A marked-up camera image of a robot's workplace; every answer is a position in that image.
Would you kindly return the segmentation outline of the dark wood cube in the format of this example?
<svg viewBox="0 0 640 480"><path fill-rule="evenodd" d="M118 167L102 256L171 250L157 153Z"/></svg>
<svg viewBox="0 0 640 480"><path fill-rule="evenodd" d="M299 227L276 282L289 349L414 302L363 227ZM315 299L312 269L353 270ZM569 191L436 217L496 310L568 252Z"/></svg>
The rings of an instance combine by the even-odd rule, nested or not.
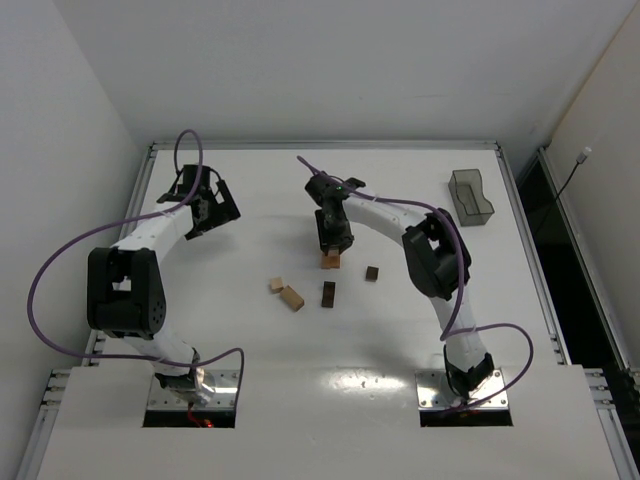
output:
<svg viewBox="0 0 640 480"><path fill-rule="evenodd" d="M365 272L365 280L368 282L376 282L379 278L379 268L368 266Z"/></svg>

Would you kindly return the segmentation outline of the smoky transparent plastic box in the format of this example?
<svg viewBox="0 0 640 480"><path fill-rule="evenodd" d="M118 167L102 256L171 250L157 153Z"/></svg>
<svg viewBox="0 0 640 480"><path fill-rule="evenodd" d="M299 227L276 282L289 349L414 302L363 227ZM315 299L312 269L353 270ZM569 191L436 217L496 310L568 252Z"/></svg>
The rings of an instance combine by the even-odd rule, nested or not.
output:
<svg viewBox="0 0 640 480"><path fill-rule="evenodd" d="M453 170L448 188L462 227L484 226L495 213L493 204L484 195L478 169Z"/></svg>

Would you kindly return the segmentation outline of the small light wood cube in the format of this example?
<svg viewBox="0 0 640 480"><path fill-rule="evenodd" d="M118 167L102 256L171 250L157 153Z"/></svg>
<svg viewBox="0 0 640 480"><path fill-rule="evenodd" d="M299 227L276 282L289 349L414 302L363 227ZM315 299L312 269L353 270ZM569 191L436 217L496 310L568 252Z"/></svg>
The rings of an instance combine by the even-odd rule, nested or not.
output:
<svg viewBox="0 0 640 480"><path fill-rule="evenodd" d="M284 289L283 279L281 277L271 278L269 286L272 293L280 293Z"/></svg>

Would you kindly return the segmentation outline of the thin light wood plank block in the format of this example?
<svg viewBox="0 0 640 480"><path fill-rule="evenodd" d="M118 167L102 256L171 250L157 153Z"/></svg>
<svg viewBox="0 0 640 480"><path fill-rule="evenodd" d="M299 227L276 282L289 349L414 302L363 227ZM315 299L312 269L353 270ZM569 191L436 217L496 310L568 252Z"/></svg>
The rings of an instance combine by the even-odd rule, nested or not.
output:
<svg viewBox="0 0 640 480"><path fill-rule="evenodd" d="M280 298L291 308L294 312L298 312L304 307L305 301L300 294L298 294L290 285L287 285L280 292Z"/></svg>

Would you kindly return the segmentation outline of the dark wood arch block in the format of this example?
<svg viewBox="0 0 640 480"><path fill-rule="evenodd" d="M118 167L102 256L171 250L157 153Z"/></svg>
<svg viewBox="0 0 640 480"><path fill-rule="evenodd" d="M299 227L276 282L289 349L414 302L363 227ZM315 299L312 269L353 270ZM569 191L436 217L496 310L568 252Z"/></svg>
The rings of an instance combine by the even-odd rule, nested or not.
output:
<svg viewBox="0 0 640 480"><path fill-rule="evenodd" d="M322 289L321 307L333 308L336 294L336 283L333 281L325 281Z"/></svg>

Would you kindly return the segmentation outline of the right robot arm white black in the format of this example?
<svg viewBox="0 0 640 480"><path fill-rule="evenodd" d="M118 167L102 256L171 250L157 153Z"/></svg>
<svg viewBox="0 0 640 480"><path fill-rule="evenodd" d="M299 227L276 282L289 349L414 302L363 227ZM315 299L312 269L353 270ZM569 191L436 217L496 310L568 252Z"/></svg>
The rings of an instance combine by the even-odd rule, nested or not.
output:
<svg viewBox="0 0 640 480"><path fill-rule="evenodd" d="M315 219L324 255L340 255L353 245L353 223L402 247L412 284L436 312L449 386L468 399L491 375L494 362L475 331L466 292L471 257L449 212L436 209L423 214L374 197L358 179L340 184L323 173L313 175L305 191L318 206Z"/></svg>

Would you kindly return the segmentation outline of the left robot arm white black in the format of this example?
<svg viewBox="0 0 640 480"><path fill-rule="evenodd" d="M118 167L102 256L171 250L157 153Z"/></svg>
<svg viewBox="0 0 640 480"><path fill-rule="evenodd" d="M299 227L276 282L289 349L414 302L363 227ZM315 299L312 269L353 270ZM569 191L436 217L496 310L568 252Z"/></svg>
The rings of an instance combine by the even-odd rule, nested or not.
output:
<svg viewBox="0 0 640 480"><path fill-rule="evenodd" d="M197 350L169 324L160 265L179 240L195 239L239 217L217 171L186 165L128 236L88 257L89 326L147 358L161 388L189 404L211 400L214 378L200 366Z"/></svg>

